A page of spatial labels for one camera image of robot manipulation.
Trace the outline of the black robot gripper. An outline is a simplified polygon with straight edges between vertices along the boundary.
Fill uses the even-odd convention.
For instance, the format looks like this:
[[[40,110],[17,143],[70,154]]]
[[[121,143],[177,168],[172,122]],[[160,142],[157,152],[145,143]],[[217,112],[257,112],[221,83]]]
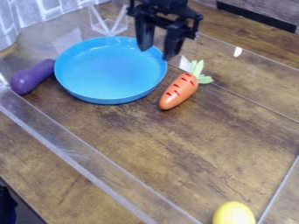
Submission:
[[[154,27],[166,29],[165,60],[178,54],[184,37],[197,38],[202,15],[188,6],[188,0],[129,0],[126,15],[134,18],[136,42],[141,51],[153,45]]]

